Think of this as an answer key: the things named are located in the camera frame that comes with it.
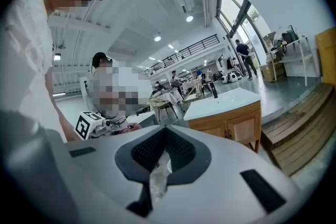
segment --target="wooden cabinet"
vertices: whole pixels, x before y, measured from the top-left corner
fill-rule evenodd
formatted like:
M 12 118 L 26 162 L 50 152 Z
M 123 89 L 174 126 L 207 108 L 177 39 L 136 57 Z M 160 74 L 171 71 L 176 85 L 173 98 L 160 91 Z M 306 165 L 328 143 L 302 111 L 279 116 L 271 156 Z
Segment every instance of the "wooden cabinet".
M 237 141 L 258 152 L 261 135 L 260 101 L 233 111 L 189 120 L 188 125 L 194 130 Z

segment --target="white countertop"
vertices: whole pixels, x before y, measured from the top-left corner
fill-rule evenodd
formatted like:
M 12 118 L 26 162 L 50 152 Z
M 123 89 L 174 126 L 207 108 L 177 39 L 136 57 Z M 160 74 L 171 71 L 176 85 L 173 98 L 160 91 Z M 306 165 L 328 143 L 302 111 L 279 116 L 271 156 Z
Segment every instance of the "white countertop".
M 211 96 L 191 103 L 183 119 L 189 121 L 212 116 L 238 109 L 257 101 L 260 101 L 260 95 L 242 88 L 236 88 L 219 94 L 216 99 Z
M 127 121 L 127 123 L 139 123 L 140 124 L 141 122 L 148 119 L 153 114 L 154 114 L 154 111 L 141 113 L 141 114 L 139 114 L 139 116 L 131 115 L 131 116 L 127 117 L 126 121 Z

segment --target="black pants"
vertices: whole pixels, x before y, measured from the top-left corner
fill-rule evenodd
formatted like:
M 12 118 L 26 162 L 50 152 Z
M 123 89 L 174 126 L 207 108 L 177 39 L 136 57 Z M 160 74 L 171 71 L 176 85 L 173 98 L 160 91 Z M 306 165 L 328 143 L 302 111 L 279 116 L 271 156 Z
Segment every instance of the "black pants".
M 178 90 L 178 92 L 180 93 L 181 97 L 183 98 L 183 95 L 182 95 L 182 91 L 181 91 L 181 88 L 180 88 L 180 86 L 179 86 L 179 87 L 177 87 L 177 90 Z
M 254 64 L 253 64 L 253 61 L 252 61 L 252 58 L 251 58 L 251 57 L 246 57 L 246 58 L 245 58 L 244 66 L 245 66 L 246 69 L 247 69 L 247 73 L 248 73 L 248 77 L 249 77 L 249 78 L 252 77 L 251 70 L 250 70 L 250 66 L 251 66 L 252 69 L 253 69 L 254 75 L 257 75 L 257 70 L 256 70 L 256 68 L 254 67 Z

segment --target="ceiling vent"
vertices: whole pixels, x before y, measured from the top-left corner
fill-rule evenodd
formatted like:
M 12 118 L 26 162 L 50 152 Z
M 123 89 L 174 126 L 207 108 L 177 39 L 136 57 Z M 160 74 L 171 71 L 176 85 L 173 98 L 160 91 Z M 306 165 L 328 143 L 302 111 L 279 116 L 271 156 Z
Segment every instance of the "ceiling vent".
M 183 13 L 189 13 L 195 7 L 194 0 L 174 0 L 175 4 L 178 6 L 178 10 Z

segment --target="black shirt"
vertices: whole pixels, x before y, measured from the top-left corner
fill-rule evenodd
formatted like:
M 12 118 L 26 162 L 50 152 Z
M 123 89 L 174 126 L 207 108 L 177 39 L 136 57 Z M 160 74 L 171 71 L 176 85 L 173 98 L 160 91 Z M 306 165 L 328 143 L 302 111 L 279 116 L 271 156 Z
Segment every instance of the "black shirt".
M 238 44 L 237 45 L 237 52 L 244 54 L 244 55 L 248 55 L 248 46 L 245 44 Z

